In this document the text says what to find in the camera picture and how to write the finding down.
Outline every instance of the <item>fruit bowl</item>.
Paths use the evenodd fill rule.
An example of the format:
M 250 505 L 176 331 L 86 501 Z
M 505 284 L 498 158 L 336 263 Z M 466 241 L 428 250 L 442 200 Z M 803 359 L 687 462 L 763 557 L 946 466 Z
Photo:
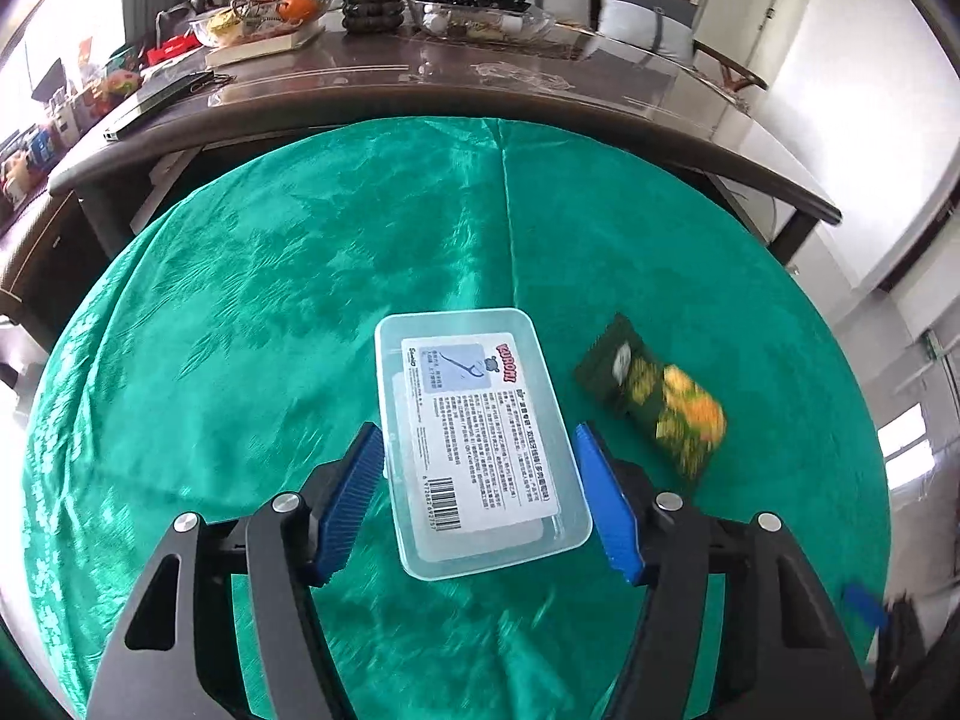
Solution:
M 414 23 L 434 37 L 477 43 L 531 43 L 555 23 L 553 16 L 530 6 L 522 13 L 467 7 L 446 2 L 409 1 Z
M 322 16 L 333 0 L 234 0 L 191 20 L 197 39 L 212 49 L 288 35 Z

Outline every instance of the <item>white label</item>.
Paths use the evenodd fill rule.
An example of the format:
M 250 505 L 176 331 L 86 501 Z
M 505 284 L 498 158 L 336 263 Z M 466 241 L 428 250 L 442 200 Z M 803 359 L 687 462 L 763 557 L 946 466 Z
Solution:
M 403 374 L 433 530 L 485 531 L 559 511 L 511 333 L 407 338 Z

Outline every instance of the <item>silver bolt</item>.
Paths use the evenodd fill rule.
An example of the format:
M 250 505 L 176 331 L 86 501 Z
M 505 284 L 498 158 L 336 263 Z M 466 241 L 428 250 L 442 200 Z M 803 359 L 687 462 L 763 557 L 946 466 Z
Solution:
M 296 493 L 280 493 L 274 498 L 272 507 L 277 514 L 286 514 L 286 512 L 293 512 L 296 507 L 299 506 L 299 495 Z
M 683 498 L 677 493 L 661 493 L 656 497 L 656 505 L 664 512 L 678 512 L 683 509 Z
M 197 517 L 194 512 L 184 512 L 174 520 L 174 530 L 177 533 L 186 533 L 196 528 L 198 522 L 200 517 Z
M 760 525 L 761 528 L 770 533 L 776 533 L 780 528 L 784 526 L 781 522 L 781 519 L 776 516 L 776 514 L 770 514 L 770 512 L 764 512 L 757 517 L 757 525 Z

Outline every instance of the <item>dark brown coffee table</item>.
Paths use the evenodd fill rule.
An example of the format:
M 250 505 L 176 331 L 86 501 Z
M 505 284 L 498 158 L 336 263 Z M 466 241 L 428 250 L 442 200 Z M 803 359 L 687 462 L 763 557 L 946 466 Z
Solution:
M 325 20 L 325 33 L 304 49 L 226 68 L 232 83 L 177 103 L 126 140 L 104 139 L 107 117 L 56 167 L 51 193 L 78 194 L 113 257 L 133 240 L 131 204 L 142 202 L 146 172 L 165 154 L 256 140 L 270 151 L 275 139 L 364 119 L 488 116 L 587 135 L 698 189 L 721 176 L 782 200 L 796 209 L 770 245 L 783 263 L 818 221 L 840 221 L 805 168 L 737 98 L 669 60 L 565 28 L 540 46 L 509 49 L 412 32 L 350 36 L 338 13 Z M 197 52 L 145 89 L 204 66 Z

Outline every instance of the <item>green tablecloth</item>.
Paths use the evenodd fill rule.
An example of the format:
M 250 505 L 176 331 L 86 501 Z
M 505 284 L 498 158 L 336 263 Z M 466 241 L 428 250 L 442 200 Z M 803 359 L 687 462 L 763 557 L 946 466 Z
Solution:
M 736 221 L 557 129 L 383 119 L 196 191 L 110 266 L 56 346 L 32 417 L 26 560 L 73 700 L 176 514 L 252 512 L 379 421 L 381 317 L 488 306 L 530 314 L 569 427 L 595 419 L 614 453 L 675 485 L 571 376 L 627 314 L 727 411 L 697 504 L 779 512 L 834 600 L 853 577 L 882 590 L 890 523 L 867 409 L 829 329 Z M 721 598 L 714 581 L 688 714 L 709 700 Z M 349 565 L 315 599 L 360 720 L 584 720 L 602 712 L 642 591 L 595 535 L 514 568 L 412 579 L 381 484 Z M 870 632 L 845 623 L 864 654 Z M 270 716 L 248 608 L 238 628 L 251 705 Z

